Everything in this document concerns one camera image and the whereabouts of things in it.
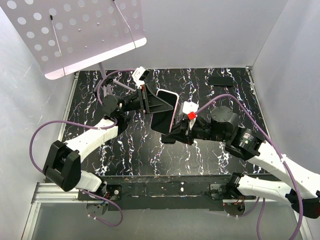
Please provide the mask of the bare black phone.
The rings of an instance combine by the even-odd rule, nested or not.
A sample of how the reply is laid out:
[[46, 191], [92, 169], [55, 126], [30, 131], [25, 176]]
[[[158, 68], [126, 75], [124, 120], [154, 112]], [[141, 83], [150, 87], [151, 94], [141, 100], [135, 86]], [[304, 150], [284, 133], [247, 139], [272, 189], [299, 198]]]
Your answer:
[[232, 87], [233, 78], [230, 76], [210, 76], [208, 78], [208, 83], [211, 86], [216, 87]]

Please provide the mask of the bare blue phone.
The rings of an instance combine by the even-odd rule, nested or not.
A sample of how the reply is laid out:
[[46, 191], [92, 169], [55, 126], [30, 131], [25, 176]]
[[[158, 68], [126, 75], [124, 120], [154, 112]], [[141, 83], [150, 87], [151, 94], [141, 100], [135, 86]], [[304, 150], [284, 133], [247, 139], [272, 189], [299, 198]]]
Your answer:
[[161, 134], [168, 134], [171, 130], [174, 111], [154, 113], [151, 119], [150, 128]]

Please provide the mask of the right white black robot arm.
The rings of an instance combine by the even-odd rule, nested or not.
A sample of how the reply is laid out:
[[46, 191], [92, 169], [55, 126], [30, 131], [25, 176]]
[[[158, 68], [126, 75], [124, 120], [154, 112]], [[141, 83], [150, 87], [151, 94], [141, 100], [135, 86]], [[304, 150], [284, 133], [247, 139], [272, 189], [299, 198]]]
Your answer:
[[254, 179], [243, 173], [233, 173], [225, 185], [225, 193], [232, 199], [240, 196], [257, 196], [291, 205], [300, 210], [298, 197], [302, 198], [303, 215], [316, 219], [320, 216], [320, 175], [298, 165], [284, 154], [278, 156], [270, 143], [254, 131], [240, 127], [239, 117], [226, 106], [211, 111], [207, 122], [191, 112], [174, 123], [174, 111], [161, 114], [164, 144], [179, 141], [191, 145], [195, 139], [224, 142], [224, 149], [232, 156], [258, 165], [278, 181]]

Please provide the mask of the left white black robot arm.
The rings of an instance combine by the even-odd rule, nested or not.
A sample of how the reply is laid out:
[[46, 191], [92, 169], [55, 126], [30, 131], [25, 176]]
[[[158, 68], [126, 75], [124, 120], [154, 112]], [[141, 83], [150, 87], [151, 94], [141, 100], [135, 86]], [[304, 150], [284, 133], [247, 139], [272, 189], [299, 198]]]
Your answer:
[[107, 95], [102, 100], [103, 118], [94, 127], [88, 126], [81, 135], [61, 142], [49, 149], [43, 174], [65, 192], [74, 188], [89, 191], [95, 200], [106, 196], [103, 180], [81, 169], [83, 160], [102, 144], [118, 137], [129, 123], [130, 111], [151, 114], [151, 124], [160, 124], [165, 133], [171, 131], [179, 97], [176, 93], [144, 84], [126, 95]]

